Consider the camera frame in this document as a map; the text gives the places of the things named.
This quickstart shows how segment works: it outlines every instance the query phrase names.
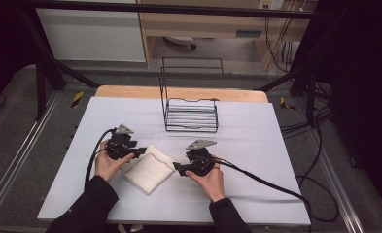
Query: white cloth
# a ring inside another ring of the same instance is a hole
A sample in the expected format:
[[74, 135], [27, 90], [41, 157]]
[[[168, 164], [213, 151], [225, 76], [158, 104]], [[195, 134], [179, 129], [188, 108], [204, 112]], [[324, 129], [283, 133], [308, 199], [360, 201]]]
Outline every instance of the white cloth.
[[148, 195], [175, 172], [173, 166], [175, 160], [152, 144], [148, 145], [145, 155], [139, 159], [136, 164], [124, 172], [124, 175]]

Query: white tabletop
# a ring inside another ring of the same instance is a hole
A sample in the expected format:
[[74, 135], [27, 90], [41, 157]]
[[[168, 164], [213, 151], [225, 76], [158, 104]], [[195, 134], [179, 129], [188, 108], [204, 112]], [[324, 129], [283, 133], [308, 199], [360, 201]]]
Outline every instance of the white tabletop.
[[[210, 153], [243, 170], [300, 193], [271, 104], [218, 102], [217, 133], [166, 132], [160, 99], [92, 97], [54, 179], [38, 219], [61, 216], [83, 193], [89, 158], [100, 136], [121, 123], [134, 131], [138, 147], [154, 144], [177, 162], [189, 163], [185, 147], [196, 139], [216, 141]], [[309, 225], [304, 204], [231, 168], [222, 166], [225, 192], [248, 224]], [[120, 200], [109, 222], [209, 224], [209, 200], [199, 186], [177, 172], [150, 195], [117, 173], [111, 186]]]

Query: metal wire basket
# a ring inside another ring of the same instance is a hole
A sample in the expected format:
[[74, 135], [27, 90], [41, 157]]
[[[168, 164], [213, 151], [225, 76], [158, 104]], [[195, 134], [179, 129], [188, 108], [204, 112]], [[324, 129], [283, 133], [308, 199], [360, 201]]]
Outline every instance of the metal wire basket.
[[224, 73], [222, 61], [220, 58], [190, 58], [178, 57], [182, 61], [191, 59], [203, 62], [205, 60], [218, 61], [218, 66], [166, 66], [165, 59], [174, 59], [173, 57], [162, 58], [162, 67], [160, 68], [162, 76], [159, 78], [160, 98], [162, 102], [163, 118], [166, 131], [181, 132], [207, 132], [216, 133], [218, 131], [218, 108], [216, 106], [217, 98], [189, 100], [184, 98], [169, 98], [167, 80], [174, 79], [172, 76], [166, 76], [167, 69], [207, 69], [220, 71]]

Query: black sleeve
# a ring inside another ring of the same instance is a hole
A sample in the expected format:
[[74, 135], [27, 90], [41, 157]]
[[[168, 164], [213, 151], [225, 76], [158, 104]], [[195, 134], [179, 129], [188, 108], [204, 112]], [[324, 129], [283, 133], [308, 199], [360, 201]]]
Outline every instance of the black sleeve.
[[66, 213], [52, 222], [47, 233], [101, 232], [118, 200], [112, 187], [101, 177], [94, 176], [85, 192]]
[[252, 232], [242, 220], [235, 206], [229, 198], [224, 198], [209, 205], [212, 219], [219, 233]]

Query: black cord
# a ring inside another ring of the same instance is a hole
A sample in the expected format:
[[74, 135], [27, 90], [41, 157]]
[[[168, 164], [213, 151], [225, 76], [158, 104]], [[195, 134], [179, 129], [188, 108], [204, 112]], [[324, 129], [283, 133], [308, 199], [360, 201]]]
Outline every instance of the black cord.
[[320, 116], [320, 113], [323, 109], [325, 108], [328, 108], [328, 106], [325, 106], [324, 108], [322, 108], [320, 111], [318, 111], [317, 113], [317, 118], [316, 118], [316, 128], [317, 128], [317, 133], [318, 133], [318, 137], [319, 137], [319, 145], [318, 145], [318, 152], [317, 152], [317, 156], [315, 157], [314, 161], [312, 162], [311, 166], [308, 168], [308, 170], [305, 172], [305, 174], [303, 175], [304, 178], [302, 178], [299, 182], [299, 187], [302, 186], [302, 183], [303, 181], [305, 180], [306, 177], [308, 177], [309, 173], [312, 171], [312, 169], [315, 167], [315, 165], [317, 164], [319, 158], [321, 157], [321, 151], [322, 151], [322, 133], [321, 133], [321, 128], [320, 128], [320, 125], [319, 125], [319, 116]]
[[250, 172], [247, 172], [245, 170], [242, 170], [240, 169], [239, 167], [237, 167], [236, 165], [232, 164], [231, 162], [229, 161], [226, 161], [225, 159], [222, 159], [222, 158], [206, 158], [206, 157], [202, 157], [202, 156], [195, 156], [194, 158], [201, 158], [201, 159], [206, 159], [206, 160], [210, 160], [210, 161], [213, 161], [213, 162], [216, 162], [216, 163], [219, 163], [219, 164], [222, 164], [226, 167], [230, 167], [230, 168], [233, 168], [234, 170], [238, 171], [238, 172], [241, 172], [243, 174], [245, 174], [246, 176], [252, 178], [253, 180], [259, 182], [259, 183], [262, 183], [268, 187], [271, 187], [273, 189], [276, 189], [278, 191], [281, 191], [281, 192], [285, 192], [287, 194], [290, 194], [296, 198], [298, 198], [299, 200], [301, 200], [304, 204], [305, 204], [305, 207], [308, 211], [308, 215], [309, 215], [309, 219], [311, 219], [312, 217], [312, 209], [311, 209], [311, 204], [309, 203], [309, 201], [303, 197], [302, 195], [296, 193], [296, 192], [293, 192], [293, 191], [290, 191], [284, 187], [281, 187], [281, 186], [278, 186], [276, 184], [273, 184], [273, 183], [270, 183], [270, 182], [267, 182], [266, 180], [263, 180], [257, 176], [255, 176], [254, 174], [250, 173]]
[[115, 131], [116, 131], [116, 128], [106, 130], [106, 132], [104, 132], [103, 135], [100, 137], [99, 141], [97, 141], [96, 147], [94, 147], [93, 154], [91, 155], [91, 157], [90, 157], [90, 161], [89, 161], [88, 166], [87, 166], [87, 173], [86, 173], [86, 176], [85, 176], [85, 189], [87, 189], [87, 184], [88, 184], [88, 182], [90, 181], [90, 172], [91, 172], [91, 167], [93, 166], [94, 157], [95, 157], [98, 153], [100, 153], [101, 151], [103, 151], [103, 150], [100, 150], [100, 151], [96, 152], [97, 149], [99, 148], [100, 143], [102, 142], [102, 140], [103, 140], [103, 138], [106, 136], [106, 134], [108, 134], [108, 133], [114, 133]]
[[336, 219], [339, 217], [339, 204], [338, 204], [338, 201], [336, 201], [336, 198], [333, 196], [332, 192], [330, 192], [329, 189], [327, 189], [326, 187], [324, 187], [321, 183], [317, 182], [316, 180], [310, 178], [310, 177], [303, 177], [303, 176], [296, 176], [297, 179], [306, 179], [306, 180], [309, 180], [310, 182], [313, 182], [315, 183], [317, 186], [319, 186], [321, 189], [323, 189], [329, 196], [330, 198], [332, 199], [333, 201], [333, 204], [335, 205], [335, 214], [332, 218], [328, 218], [328, 219], [323, 219], [323, 218], [320, 218], [320, 217], [317, 217], [317, 216], [312, 216], [314, 219], [316, 220], [319, 220], [321, 222], [333, 222], [333, 221], [336, 221]]

